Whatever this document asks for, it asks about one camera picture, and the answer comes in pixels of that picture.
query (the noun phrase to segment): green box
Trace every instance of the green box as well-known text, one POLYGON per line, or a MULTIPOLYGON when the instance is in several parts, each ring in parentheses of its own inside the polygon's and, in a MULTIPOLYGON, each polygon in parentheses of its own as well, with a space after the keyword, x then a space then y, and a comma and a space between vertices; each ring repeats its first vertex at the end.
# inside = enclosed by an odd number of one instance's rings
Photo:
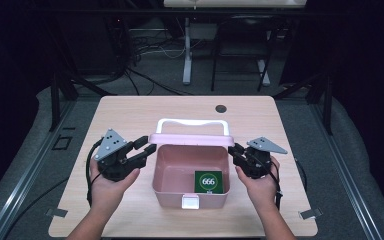
POLYGON ((195 171, 195 193, 222 194, 221 171, 195 171))

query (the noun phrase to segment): dark background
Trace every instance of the dark background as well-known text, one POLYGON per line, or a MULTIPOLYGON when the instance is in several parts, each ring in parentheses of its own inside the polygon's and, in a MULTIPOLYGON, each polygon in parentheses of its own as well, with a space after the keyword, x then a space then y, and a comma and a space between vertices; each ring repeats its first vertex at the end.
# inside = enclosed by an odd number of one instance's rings
MULTIPOLYGON (((112 74, 119 70, 120 61, 127 61, 113 45, 111 35, 108 39, 88 39, 94 32, 106 31, 105 23, 71 19, 73 29, 88 28, 80 32, 85 45, 70 46, 70 29, 59 27, 62 19, 47 19, 56 36, 51 39, 48 29, 38 18, 26 15, 19 2, 0 0, 0 179, 34 121, 36 94, 50 85, 57 70, 112 74), (65 42, 56 47, 55 41, 61 39, 65 42), (85 55, 82 48, 101 51, 87 51, 93 55, 85 55)), ((84 7, 96 7, 93 2, 84 1, 84 7)), ((138 7, 155 7, 151 2, 138 7)), ((384 1, 308 0, 307 11, 350 15, 302 20, 281 82, 303 81, 325 70, 327 63, 334 63, 329 69, 333 95, 357 126, 370 157, 371 172, 384 194, 384 1)))

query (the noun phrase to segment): wooden table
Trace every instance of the wooden table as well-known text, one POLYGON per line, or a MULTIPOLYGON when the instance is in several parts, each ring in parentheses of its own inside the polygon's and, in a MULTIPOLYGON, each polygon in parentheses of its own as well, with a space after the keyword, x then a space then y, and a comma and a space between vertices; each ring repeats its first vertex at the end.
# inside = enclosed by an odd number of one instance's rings
MULTIPOLYGON (((280 179, 284 197, 281 214, 296 236, 317 233, 314 219, 303 220, 299 211, 310 209, 294 156, 273 98, 266 96, 111 96, 102 98, 85 137, 58 208, 65 218, 55 216, 49 228, 52 237, 65 237, 89 210, 86 201, 86 157, 92 145, 108 128, 132 141, 155 132, 161 118, 225 120, 235 142, 264 136, 288 151, 276 154, 281 164, 280 179), (227 111, 219 113, 217 105, 227 111)), ((188 134, 199 128, 188 129, 188 134)), ((173 128, 170 131, 181 131, 173 128)), ((217 125, 205 127, 207 134, 220 134, 217 125)), ((258 237, 264 231, 244 185, 229 156, 230 191, 220 209, 183 210, 163 208, 152 188, 156 154, 148 157, 136 182, 127 190, 119 208, 106 225, 104 237, 258 237)))

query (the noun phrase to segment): basket handle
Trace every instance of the basket handle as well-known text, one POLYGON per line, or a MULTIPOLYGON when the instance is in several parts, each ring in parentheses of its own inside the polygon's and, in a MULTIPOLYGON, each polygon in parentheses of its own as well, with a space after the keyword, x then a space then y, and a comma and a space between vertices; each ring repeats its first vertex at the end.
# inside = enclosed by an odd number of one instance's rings
POLYGON ((175 122, 188 126, 202 126, 207 124, 222 124, 224 136, 229 136, 229 125, 224 120, 192 120, 192 119, 175 119, 175 118, 162 118, 158 121, 156 133, 161 133, 163 124, 165 122, 175 122))

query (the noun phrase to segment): wire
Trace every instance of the wire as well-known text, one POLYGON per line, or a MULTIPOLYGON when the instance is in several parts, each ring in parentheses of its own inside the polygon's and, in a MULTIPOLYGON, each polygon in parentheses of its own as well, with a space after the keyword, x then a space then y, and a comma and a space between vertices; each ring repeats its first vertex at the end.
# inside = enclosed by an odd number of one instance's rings
POLYGON ((277 176, 278 176, 276 178, 271 172, 271 167, 270 169, 267 169, 266 166, 264 166, 264 164, 257 157, 255 157, 252 154, 249 154, 249 156, 251 156, 255 161, 257 161, 258 164, 260 164, 264 168, 264 170, 266 170, 266 172, 273 178, 274 182, 276 183, 276 207, 278 210, 280 210, 280 199, 283 197, 283 194, 282 194, 282 190, 280 189, 279 168, 276 166, 276 164, 270 161, 270 165, 273 165, 276 168, 277 176))
POLYGON ((35 200, 33 200, 20 214, 18 214, 17 218, 11 223, 11 226, 8 228, 7 232, 5 233, 5 236, 3 239, 7 239, 11 230, 14 228, 14 226, 17 224, 17 222, 21 219, 22 216, 33 206, 35 205, 40 199, 42 199, 46 194, 57 188, 59 185, 63 184, 64 182, 68 181, 68 177, 64 178, 63 180, 57 182, 55 185, 53 185, 51 188, 46 190, 44 193, 42 193, 39 197, 37 197, 35 200))
POLYGON ((169 91, 169 92, 171 92, 171 93, 174 93, 174 94, 177 94, 177 95, 193 95, 192 93, 188 93, 188 92, 184 92, 184 91, 181 91, 181 90, 177 90, 177 89, 174 89, 174 88, 172 88, 172 87, 166 86, 166 85, 164 85, 164 84, 162 84, 162 83, 159 83, 159 82, 155 81, 154 79, 152 79, 152 78, 146 76, 145 74, 136 72, 136 71, 134 71, 134 70, 131 69, 131 68, 127 68, 127 69, 128 69, 129 71, 131 71, 132 73, 134 73, 134 74, 136 74, 136 75, 138 75, 138 76, 141 76, 141 77, 143 77, 143 78, 145 78, 145 79, 151 81, 151 82, 154 83, 155 85, 157 85, 157 86, 159 86, 159 87, 161 87, 161 88, 163 88, 163 89, 165 89, 165 90, 167 90, 167 91, 169 91))
POLYGON ((90 173, 89 173, 90 159, 92 158, 93 151, 95 151, 95 149, 101 145, 103 140, 104 140, 104 137, 102 137, 95 144, 93 144, 92 148, 89 151, 89 154, 87 155, 87 159, 86 159, 86 182, 87 182, 88 189, 90 189, 92 186, 92 183, 91 183, 90 177, 89 177, 89 175, 90 175, 90 173))
POLYGON ((89 202, 89 206, 91 207, 92 206, 92 185, 93 183, 95 182, 95 180, 102 175, 102 173, 104 173, 107 169, 109 168, 109 166, 107 166, 106 168, 104 168, 104 170, 100 171, 98 175, 96 175, 96 177, 92 180, 92 182, 90 183, 90 187, 88 187, 88 191, 87 191, 87 201, 89 202))
POLYGON ((176 43, 176 39, 174 38, 169 38, 165 39, 161 42, 156 42, 152 44, 148 44, 148 38, 152 37, 138 37, 134 39, 134 45, 136 47, 134 57, 136 62, 139 62, 141 60, 141 55, 145 52, 147 52, 151 48, 160 48, 163 46, 170 46, 176 43))
POLYGON ((88 82, 93 83, 95 85, 100 85, 100 84, 104 84, 104 83, 114 82, 115 80, 121 78, 122 76, 123 76, 122 72, 117 72, 117 73, 110 75, 108 78, 99 79, 99 80, 88 80, 88 82))
POLYGON ((150 51, 150 52, 144 52, 144 53, 141 53, 140 55, 146 55, 146 54, 150 54, 150 53, 164 53, 167 57, 169 58, 178 58, 180 56, 183 55, 183 53, 185 52, 185 49, 183 48, 182 50, 165 50, 164 48, 160 47, 160 49, 162 51, 150 51), (169 54, 167 54, 167 52, 181 52, 180 54, 176 55, 176 56, 170 56, 169 54))
POLYGON ((151 90, 149 90, 149 92, 146 94, 147 96, 151 95, 151 93, 154 91, 155 89, 155 83, 152 83, 152 88, 151 90))
POLYGON ((183 31, 182 24, 180 24, 180 21, 178 18, 176 18, 176 21, 177 21, 177 25, 179 25, 180 31, 182 31, 182 33, 183 33, 183 37, 185 37, 186 34, 185 34, 185 31, 183 31))
POLYGON ((135 82, 133 81, 132 77, 130 76, 129 72, 126 71, 126 76, 129 78, 130 82, 132 83, 133 87, 136 90, 136 94, 140 96, 138 87, 136 86, 135 82))
POLYGON ((295 162, 297 163, 298 168, 301 170, 302 177, 304 178, 304 190, 307 192, 307 174, 305 174, 304 167, 301 165, 297 158, 295 158, 295 162))

